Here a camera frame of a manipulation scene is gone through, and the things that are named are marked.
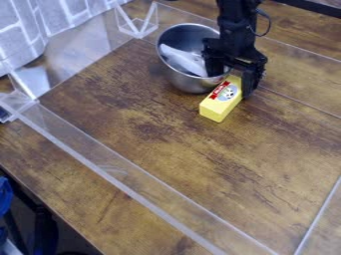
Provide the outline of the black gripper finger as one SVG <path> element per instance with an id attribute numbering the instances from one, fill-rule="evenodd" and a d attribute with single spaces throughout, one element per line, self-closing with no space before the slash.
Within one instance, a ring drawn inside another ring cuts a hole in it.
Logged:
<path id="1" fill-rule="evenodd" d="M 264 67 L 251 67 L 244 70 L 241 77 L 241 88 L 242 97 L 245 99 L 252 96 L 255 90 L 257 89 L 260 81 L 264 78 L 264 73 Z"/>
<path id="2" fill-rule="evenodd" d="M 226 76 L 230 72 L 230 67 L 225 64 L 222 54 L 204 55 L 205 68 L 210 77 Z"/>

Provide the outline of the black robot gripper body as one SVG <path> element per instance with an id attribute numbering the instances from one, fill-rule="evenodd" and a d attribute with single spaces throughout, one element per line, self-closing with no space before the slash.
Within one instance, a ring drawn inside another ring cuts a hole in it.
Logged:
<path id="1" fill-rule="evenodd" d="M 222 54 L 225 64 L 264 67 L 268 59 L 256 49 L 257 16 L 269 18 L 259 6 L 264 0 L 216 0 L 218 8 L 218 38 L 205 38 L 202 54 Z"/>

